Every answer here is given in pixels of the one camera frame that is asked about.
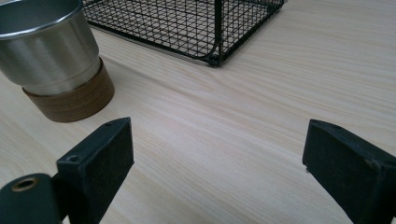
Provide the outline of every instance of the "wooden table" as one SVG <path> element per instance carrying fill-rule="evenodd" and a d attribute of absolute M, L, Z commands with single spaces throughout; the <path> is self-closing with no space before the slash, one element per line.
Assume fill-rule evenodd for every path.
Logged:
<path fill-rule="evenodd" d="M 310 119 L 396 155 L 396 2 L 290 0 L 221 68 L 93 30 L 115 87 L 74 123 L 0 76 L 0 185 L 131 117 L 135 165 L 102 223 L 349 223 L 302 165 Z"/>

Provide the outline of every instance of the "stainless steel cup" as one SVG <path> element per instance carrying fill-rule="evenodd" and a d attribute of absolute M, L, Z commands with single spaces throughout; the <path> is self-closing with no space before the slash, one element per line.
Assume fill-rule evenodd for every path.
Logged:
<path fill-rule="evenodd" d="M 81 0 L 0 5 L 0 70 L 29 96 L 70 93 L 105 69 L 82 7 Z"/>

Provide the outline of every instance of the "metal wire mesh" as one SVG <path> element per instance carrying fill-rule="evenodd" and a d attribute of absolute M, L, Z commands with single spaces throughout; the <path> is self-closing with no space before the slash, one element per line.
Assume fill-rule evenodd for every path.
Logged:
<path fill-rule="evenodd" d="M 88 22 L 211 64 L 220 64 L 283 0 L 83 0 Z"/>

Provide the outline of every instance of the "wood grain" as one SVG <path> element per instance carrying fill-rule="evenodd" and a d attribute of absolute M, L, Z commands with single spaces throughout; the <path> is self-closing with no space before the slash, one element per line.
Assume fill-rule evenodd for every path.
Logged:
<path fill-rule="evenodd" d="M 350 223 L 302 165 L 310 119 L 396 155 L 396 4 L 292 0 L 221 68 L 94 31 L 113 100 L 47 120 L 0 76 L 0 185 L 131 117 L 135 165 L 102 223 Z"/>

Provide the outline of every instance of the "black wire basket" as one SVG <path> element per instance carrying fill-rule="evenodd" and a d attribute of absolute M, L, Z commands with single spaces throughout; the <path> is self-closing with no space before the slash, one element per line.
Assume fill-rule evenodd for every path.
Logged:
<path fill-rule="evenodd" d="M 88 23 L 122 38 L 222 64 L 284 0 L 83 0 Z"/>

